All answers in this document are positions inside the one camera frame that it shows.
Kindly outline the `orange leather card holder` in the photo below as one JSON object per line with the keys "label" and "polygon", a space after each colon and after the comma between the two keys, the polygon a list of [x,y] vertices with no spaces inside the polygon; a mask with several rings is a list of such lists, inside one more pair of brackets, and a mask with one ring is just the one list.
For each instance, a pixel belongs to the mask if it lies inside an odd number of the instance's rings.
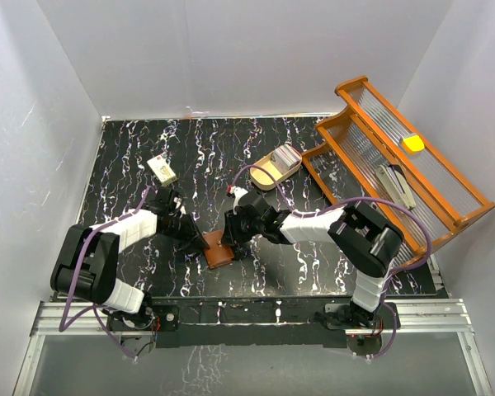
{"label": "orange leather card holder", "polygon": [[204,235],[204,240],[209,245],[204,250],[205,260],[211,270],[227,266],[233,262],[233,250],[229,245],[222,244],[221,239],[223,236],[223,230],[217,230]]}

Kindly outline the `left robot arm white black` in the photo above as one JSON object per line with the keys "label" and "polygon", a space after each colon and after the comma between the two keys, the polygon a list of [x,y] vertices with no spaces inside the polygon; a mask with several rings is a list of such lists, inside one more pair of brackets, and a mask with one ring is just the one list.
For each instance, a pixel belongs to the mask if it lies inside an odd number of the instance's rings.
{"label": "left robot arm white black", "polygon": [[184,248],[204,250],[209,244],[185,211],[182,196],[159,187],[149,200],[104,224],[75,224],[68,229],[50,278],[53,291],[125,313],[134,328],[153,321],[145,293],[117,278],[119,255],[155,235],[172,238]]}

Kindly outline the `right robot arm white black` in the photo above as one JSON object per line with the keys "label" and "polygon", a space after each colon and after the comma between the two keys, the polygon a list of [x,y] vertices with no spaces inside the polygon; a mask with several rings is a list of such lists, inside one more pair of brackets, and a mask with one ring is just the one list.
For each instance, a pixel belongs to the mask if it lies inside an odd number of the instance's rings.
{"label": "right robot arm white black", "polygon": [[335,320],[371,327],[380,319],[380,300],[392,260],[404,240],[403,232],[371,204],[393,203],[356,197],[318,212],[276,210],[264,197],[231,186],[233,208],[224,214],[223,245],[237,246],[261,235],[274,244],[333,243],[356,268],[351,302],[338,310]]}

